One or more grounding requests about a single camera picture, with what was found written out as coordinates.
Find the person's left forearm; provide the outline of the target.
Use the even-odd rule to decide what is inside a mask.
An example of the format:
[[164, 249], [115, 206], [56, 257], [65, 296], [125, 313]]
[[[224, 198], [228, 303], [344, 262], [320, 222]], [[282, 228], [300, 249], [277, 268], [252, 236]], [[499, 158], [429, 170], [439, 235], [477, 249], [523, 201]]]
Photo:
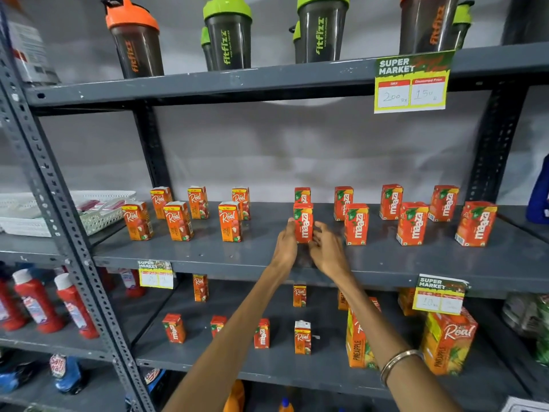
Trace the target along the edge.
[[255, 330], [292, 264], [271, 262], [213, 338], [161, 412], [223, 412], [252, 344]]

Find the pink packets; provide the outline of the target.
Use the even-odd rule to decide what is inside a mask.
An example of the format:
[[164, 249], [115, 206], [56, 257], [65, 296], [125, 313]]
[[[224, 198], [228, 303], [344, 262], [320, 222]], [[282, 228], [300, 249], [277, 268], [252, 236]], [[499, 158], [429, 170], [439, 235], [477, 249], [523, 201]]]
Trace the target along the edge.
[[125, 203], [126, 201], [124, 199], [113, 199], [110, 201], [86, 199], [77, 203], [76, 209], [79, 214], [86, 214], [94, 211], [99, 211], [104, 214], [122, 207]]

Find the silver bangle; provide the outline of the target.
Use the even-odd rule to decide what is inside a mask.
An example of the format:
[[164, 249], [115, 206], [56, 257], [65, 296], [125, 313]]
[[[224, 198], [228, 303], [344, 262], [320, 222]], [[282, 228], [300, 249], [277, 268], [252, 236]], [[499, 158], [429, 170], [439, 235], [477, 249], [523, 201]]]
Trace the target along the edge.
[[395, 354], [391, 359], [388, 360], [388, 362], [381, 368], [380, 380], [383, 386], [388, 386], [387, 380], [393, 368], [399, 362], [411, 356], [417, 356], [422, 360], [424, 359], [423, 353], [420, 352], [418, 349], [409, 349]]

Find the small yellow green price tag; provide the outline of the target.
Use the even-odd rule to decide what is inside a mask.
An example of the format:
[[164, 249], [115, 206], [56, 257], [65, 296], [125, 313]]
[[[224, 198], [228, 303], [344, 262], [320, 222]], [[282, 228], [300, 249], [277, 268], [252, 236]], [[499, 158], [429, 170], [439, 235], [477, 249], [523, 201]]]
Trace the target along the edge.
[[460, 315], [470, 284], [456, 278], [420, 274], [412, 308], [417, 311]]
[[138, 260], [138, 278], [141, 287], [173, 290], [176, 277], [170, 262]]

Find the dark blue bottle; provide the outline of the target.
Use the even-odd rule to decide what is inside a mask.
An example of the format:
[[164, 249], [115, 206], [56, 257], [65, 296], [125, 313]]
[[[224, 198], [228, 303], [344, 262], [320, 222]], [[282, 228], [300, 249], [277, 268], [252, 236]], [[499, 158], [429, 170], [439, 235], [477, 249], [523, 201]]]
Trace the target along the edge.
[[526, 206], [527, 221], [549, 225], [549, 153], [545, 156], [540, 174]]

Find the green packaged goods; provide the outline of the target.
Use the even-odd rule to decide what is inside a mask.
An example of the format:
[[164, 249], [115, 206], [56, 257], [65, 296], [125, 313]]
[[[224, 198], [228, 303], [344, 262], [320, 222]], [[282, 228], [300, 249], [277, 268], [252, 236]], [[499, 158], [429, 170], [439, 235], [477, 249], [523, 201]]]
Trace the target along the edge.
[[509, 294], [502, 318], [520, 337], [536, 340], [534, 360], [549, 368], [549, 293]]

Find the white printed box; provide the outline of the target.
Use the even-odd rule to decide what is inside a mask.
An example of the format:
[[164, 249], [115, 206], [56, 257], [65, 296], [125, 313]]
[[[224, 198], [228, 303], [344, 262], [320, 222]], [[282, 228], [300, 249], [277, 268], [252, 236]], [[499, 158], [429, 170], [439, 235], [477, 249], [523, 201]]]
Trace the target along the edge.
[[549, 412], [549, 403], [509, 396], [499, 412]]

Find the white plastic basket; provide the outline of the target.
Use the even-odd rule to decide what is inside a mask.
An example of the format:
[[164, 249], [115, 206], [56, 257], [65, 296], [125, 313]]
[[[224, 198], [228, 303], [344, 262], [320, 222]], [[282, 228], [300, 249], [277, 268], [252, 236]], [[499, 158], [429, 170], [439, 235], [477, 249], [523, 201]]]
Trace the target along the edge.
[[0, 193], [0, 234], [2, 233], [51, 237], [32, 193]]
[[[86, 199], [97, 199], [101, 201], [110, 201], [113, 199], [124, 199], [127, 203], [136, 201], [137, 192], [127, 190], [87, 190], [87, 191], [70, 191], [72, 200], [75, 204]], [[108, 213], [100, 213], [94, 211], [86, 214], [79, 214], [82, 224], [87, 235], [93, 235], [108, 226], [123, 219], [121, 207]]]

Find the group of orange juice cartons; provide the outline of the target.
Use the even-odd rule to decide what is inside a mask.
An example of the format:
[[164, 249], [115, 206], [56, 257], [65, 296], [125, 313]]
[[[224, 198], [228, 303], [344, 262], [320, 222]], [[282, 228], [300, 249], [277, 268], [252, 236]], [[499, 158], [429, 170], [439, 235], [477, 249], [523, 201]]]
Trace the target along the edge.
[[[156, 218], [165, 221], [173, 241], [190, 241], [194, 238], [192, 220], [208, 220], [212, 213], [205, 186], [190, 186], [187, 193], [187, 201], [182, 201], [169, 200], [172, 195], [168, 187], [157, 187], [150, 191]], [[242, 221], [251, 220], [250, 202], [250, 189], [235, 187], [231, 190], [231, 200], [219, 203], [217, 214], [223, 242], [242, 240]], [[121, 211], [133, 241], [153, 238], [154, 231], [146, 202], [129, 202], [121, 206]]]

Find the clear packet with label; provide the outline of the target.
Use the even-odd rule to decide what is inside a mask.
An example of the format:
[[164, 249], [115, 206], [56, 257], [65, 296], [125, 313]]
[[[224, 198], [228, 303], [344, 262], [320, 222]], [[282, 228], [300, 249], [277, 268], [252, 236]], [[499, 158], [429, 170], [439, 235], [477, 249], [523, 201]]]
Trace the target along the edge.
[[50, 64], [44, 41], [32, 25], [7, 20], [8, 39], [22, 81], [28, 86], [56, 85], [59, 77]]

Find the person's right forearm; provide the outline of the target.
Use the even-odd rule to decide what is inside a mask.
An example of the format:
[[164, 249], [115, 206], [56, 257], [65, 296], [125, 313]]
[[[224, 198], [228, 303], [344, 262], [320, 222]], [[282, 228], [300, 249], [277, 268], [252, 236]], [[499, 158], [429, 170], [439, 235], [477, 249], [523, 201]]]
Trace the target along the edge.
[[[337, 286], [363, 328], [380, 370], [395, 354], [411, 349], [370, 301], [352, 273], [350, 280]], [[400, 412], [463, 412], [417, 356], [399, 362], [387, 385]]]

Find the person's left hand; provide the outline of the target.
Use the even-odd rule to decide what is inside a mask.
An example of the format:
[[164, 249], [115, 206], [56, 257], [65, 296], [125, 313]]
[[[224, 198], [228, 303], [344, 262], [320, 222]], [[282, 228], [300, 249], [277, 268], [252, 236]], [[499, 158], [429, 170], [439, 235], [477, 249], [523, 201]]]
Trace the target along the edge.
[[287, 276], [297, 258], [298, 245], [288, 245], [288, 243], [285, 243], [284, 230], [285, 228], [278, 235], [270, 266], [276, 269], [281, 275]]

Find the orange plastic bottle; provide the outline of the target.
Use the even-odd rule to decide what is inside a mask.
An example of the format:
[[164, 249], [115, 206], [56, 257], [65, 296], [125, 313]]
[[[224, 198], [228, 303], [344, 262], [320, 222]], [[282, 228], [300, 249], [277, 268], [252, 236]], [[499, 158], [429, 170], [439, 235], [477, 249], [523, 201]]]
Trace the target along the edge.
[[244, 412], [245, 405], [245, 388], [243, 381], [237, 379], [230, 391], [224, 407], [223, 412]]

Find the rows of red mango cartons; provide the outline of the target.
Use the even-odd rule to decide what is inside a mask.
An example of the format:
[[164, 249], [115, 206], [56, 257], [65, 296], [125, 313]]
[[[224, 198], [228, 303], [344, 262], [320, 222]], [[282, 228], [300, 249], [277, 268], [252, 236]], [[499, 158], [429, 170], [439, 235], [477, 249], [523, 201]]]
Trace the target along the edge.
[[[450, 222], [453, 219], [459, 188], [436, 186], [431, 203], [403, 201], [403, 187], [384, 185], [381, 190], [379, 216], [382, 221], [398, 221], [396, 239], [401, 246], [421, 246], [428, 221]], [[312, 203], [309, 190], [295, 190], [294, 203]], [[463, 247], [487, 245], [498, 206], [488, 201], [466, 201], [462, 209], [455, 240]], [[369, 226], [369, 207], [354, 202], [354, 190], [339, 186], [334, 190], [334, 220], [344, 222], [346, 245], [366, 245]]]

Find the large pineapple juice carton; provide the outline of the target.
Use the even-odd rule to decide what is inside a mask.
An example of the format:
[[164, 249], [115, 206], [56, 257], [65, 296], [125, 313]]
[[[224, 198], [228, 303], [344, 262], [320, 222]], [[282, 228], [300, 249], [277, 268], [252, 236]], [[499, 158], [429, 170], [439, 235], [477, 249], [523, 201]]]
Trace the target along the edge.
[[397, 302], [402, 310], [402, 313], [406, 317], [412, 316], [424, 316], [424, 312], [415, 310], [413, 308], [413, 301], [415, 297], [415, 287], [413, 288], [400, 288]]
[[477, 329], [465, 307], [459, 315], [429, 312], [420, 345], [429, 370], [437, 376], [460, 374]]
[[345, 342], [349, 367], [379, 369], [366, 334], [350, 306], [347, 310], [347, 333]]

